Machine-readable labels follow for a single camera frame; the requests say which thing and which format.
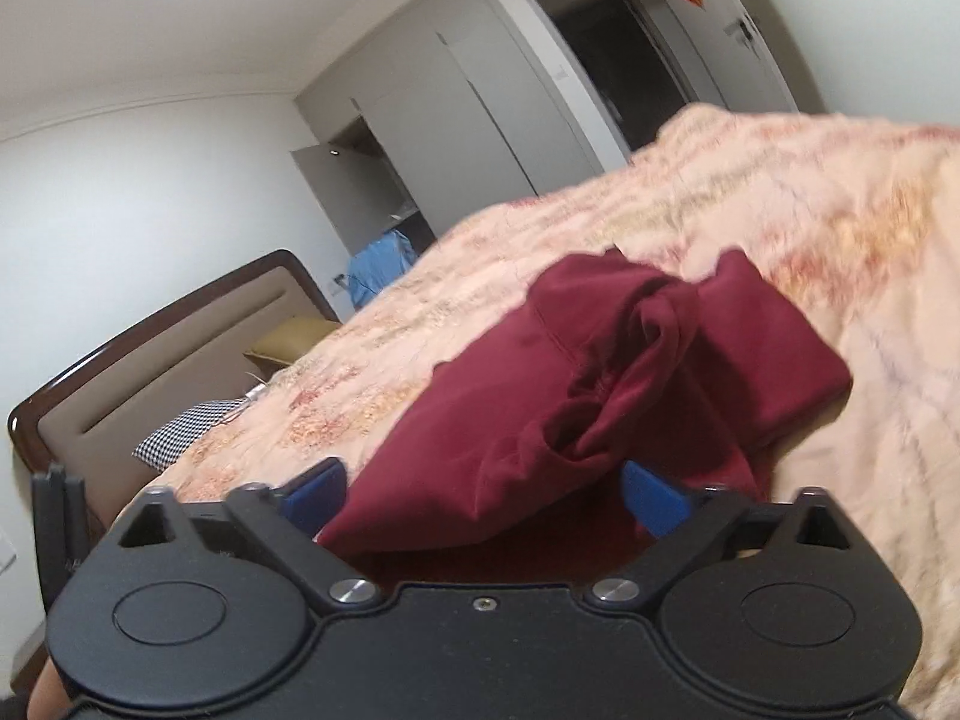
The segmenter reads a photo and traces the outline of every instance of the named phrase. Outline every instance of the maroon sweatshirt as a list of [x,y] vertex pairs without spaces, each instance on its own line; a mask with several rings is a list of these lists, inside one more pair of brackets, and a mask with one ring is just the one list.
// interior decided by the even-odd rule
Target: maroon sweatshirt
[[318,542],[387,584],[587,581],[646,541],[624,460],[760,497],[763,450],[850,386],[742,251],[699,284],[572,254],[438,365]]

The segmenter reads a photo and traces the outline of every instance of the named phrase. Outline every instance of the screw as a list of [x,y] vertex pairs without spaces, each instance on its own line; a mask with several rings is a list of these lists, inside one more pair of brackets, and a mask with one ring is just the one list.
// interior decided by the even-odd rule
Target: screw
[[594,584],[593,595],[609,604],[619,604],[637,598],[640,588],[635,581],[611,577]]
[[496,598],[474,598],[473,608],[477,611],[493,611],[498,607]]
[[377,593],[376,585],[366,579],[342,579],[330,586],[330,597],[341,604],[366,604]]

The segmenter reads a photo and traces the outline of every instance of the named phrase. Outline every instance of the peach blanket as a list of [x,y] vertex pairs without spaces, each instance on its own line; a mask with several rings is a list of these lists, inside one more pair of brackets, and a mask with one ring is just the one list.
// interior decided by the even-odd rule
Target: peach blanket
[[784,447],[776,496],[839,499],[923,616],[906,706],[960,717],[960,130],[690,106],[624,169],[464,220],[160,483],[215,499],[331,454],[355,476],[553,261],[617,245],[698,279],[734,244],[853,371],[840,418]]

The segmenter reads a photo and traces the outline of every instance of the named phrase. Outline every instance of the headboard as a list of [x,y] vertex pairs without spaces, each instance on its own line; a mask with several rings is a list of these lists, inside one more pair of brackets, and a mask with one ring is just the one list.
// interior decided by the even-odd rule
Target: headboard
[[60,463],[82,476],[94,528],[109,527],[157,475],[131,457],[136,445],[197,403],[243,397],[258,373],[244,351],[285,319],[317,314],[337,319],[304,265],[289,251],[267,254],[47,382],[11,412],[13,446],[32,471]]

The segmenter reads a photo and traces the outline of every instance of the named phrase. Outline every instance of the checkered pillow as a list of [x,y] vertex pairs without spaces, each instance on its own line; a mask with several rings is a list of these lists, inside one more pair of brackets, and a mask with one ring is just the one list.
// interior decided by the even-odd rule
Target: checkered pillow
[[165,471],[195,440],[214,425],[219,425],[225,416],[246,402],[246,398],[237,398],[199,403],[150,433],[133,450],[133,456],[144,461],[151,469]]

